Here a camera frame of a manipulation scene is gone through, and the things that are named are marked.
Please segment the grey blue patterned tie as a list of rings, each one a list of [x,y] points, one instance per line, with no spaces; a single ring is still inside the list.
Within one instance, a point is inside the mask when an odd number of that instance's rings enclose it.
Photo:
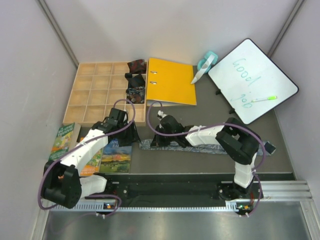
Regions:
[[[207,154],[217,154],[217,155],[226,155],[227,152],[223,149],[221,145],[218,144],[200,144],[196,146],[187,146],[185,148],[178,145],[176,142],[171,142],[169,146],[151,146],[152,139],[145,139],[139,143],[139,148],[141,150],[162,150],[162,151],[182,151],[182,152],[192,152],[192,153],[207,153]],[[271,144],[269,141],[263,141],[266,155],[271,156],[275,153],[276,147]],[[257,151],[258,156],[263,155],[263,149],[259,145]]]

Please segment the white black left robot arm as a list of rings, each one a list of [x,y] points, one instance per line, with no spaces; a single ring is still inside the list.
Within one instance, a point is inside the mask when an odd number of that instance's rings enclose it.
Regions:
[[[129,119],[125,110],[112,108],[109,116],[96,122],[73,149],[45,164],[38,199],[71,209],[80,199],[93,194],[109,198],[114,187],[105,177],[96,174],[81,177],[80,174],[94,155],[112,139],[123,145],[139,140],[134,120]]]

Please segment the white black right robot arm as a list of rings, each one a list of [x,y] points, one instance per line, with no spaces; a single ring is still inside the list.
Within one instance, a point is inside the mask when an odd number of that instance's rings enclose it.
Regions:
[[[159,125],[151,142],[152,147],[168,147],[172,142],[180,147],[218,145],[235,161],[235,175],[230,185],[217,186],[219,196],[224,200],[245,198],[252,191],[255,159],[259,142],[248,132],[234,126],[215,126],[202,130],[201,126],[183,126],[173,116],[159,111]]]

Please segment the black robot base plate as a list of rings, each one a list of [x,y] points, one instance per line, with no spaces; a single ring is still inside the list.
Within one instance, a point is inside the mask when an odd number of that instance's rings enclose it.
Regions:
[[[235,200],[258,198],[259,184],[251,182],[242,188],[230,174],[102,174],[107,180],[102,194],[118,195],[123,200],[136,196],[208,196],[213,199]]]

